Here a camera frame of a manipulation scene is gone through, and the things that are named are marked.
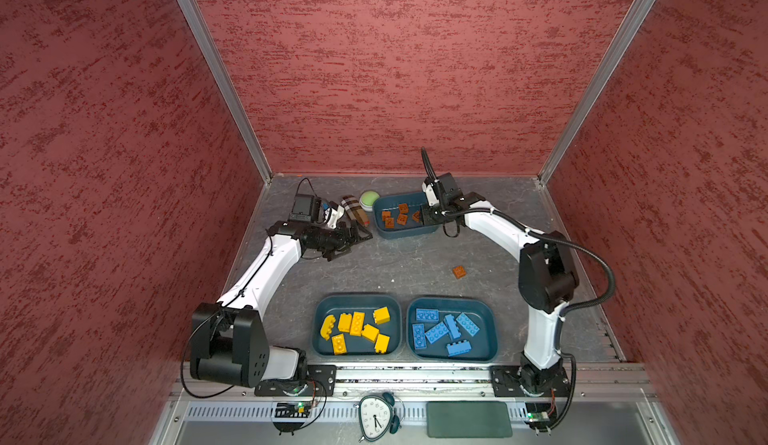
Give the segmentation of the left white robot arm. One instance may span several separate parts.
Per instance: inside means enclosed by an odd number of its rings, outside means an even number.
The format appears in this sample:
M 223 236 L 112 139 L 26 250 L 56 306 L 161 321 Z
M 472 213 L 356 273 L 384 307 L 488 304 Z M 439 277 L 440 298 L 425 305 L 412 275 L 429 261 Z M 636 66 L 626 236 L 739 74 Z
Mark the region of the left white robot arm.
M 278 221 L 267 230 L 262 250 L 244 275 L 217 301 L 202 303 L 192 315 L 191 334 L 182 358 L 196 380 L 228 388 L 255 388 L 264 381 L 303 382 L 306 354 L 297 348 L 272 346 L 264 312 L 279 285 L 308 250 L 328 261 L 372 238 L 357 222 L 335 228 L 298 221 Z

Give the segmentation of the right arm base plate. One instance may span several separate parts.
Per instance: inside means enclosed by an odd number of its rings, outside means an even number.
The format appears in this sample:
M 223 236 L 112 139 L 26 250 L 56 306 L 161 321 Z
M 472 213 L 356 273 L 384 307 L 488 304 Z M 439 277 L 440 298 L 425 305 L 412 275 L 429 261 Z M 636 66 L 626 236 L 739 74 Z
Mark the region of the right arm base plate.
M 532 365 L 491 366 L 490 384 L 494 396 L 499 398 L 565 398 L 571 391 L 562 365 L 545 370 Z

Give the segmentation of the yellow brick tall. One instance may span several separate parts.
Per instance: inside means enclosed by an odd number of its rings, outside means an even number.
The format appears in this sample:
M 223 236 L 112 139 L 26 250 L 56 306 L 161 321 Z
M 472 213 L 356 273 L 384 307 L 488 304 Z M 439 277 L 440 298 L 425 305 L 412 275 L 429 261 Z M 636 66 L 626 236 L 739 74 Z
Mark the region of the yellow brick tall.
M 353 320 L 352 325 L 349 334 L 351 336 L 361 336 L 361 331 L 364 327 L 365 323 L 365 313 L 364 312 L 354 312 L 353 313 Z

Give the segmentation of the yellow brick bottom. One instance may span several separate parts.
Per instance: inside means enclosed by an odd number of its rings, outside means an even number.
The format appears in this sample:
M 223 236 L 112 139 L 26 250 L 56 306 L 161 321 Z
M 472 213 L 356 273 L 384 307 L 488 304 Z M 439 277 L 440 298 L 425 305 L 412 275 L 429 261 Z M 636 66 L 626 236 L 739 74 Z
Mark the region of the yellow brick bottom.
M 390 343 L 390 337 L 385 334 L 379 333 L 374 344 L 375 353 L 376 354 L 387 353 L 389 348 L 389 343 Z

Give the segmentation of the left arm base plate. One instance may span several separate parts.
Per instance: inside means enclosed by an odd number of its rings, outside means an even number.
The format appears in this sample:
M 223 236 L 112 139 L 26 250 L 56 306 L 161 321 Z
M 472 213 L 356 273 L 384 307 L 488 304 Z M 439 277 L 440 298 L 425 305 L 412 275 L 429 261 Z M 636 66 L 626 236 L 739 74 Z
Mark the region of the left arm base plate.
M 309 364 L 291 380 L 265 380 L 254 389 L 257 397 L 327 398 L 334 392 L 338 367 Z

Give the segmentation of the blue brick long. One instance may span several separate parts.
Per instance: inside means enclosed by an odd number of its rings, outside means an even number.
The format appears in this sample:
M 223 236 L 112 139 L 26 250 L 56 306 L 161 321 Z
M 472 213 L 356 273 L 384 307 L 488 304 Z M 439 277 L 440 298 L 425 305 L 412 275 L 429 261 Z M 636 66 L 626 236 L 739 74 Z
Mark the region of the blue brick long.
M 423 323 L 415 323 L 412 325 L 412 340 L 413 348 L 415 350 L 424 350 L 427 347 L 425 326 Z

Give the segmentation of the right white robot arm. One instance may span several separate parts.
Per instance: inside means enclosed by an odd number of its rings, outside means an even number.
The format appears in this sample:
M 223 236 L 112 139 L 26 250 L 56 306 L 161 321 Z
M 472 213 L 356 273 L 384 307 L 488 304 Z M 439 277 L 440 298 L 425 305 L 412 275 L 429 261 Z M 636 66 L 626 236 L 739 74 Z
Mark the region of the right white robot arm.
M 455 221 L 485 235 L 519 262 L 518 290 L 528 305 L 528 331 L 521 356 L 519 380 L 530 396 L 554 387 L 563 369 L 559 354 L 560 312 L 573 299 L 579 279 L 565 236 L 531 228 L 496 209 L 484 197 L 465 195 L 449 173 L 429 170 L 422 184 L 428 208 L 426 221 Z

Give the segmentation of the blue brick thin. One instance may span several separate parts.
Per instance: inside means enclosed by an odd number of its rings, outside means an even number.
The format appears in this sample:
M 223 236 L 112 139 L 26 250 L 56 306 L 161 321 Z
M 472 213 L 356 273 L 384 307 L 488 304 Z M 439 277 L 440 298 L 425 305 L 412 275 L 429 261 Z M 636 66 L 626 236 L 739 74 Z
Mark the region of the blue brick thin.
M 420 323 L 438 323 L 440 321 L 440 312 L 436 309 L 417 308 L 415 310 L 415 320 Z

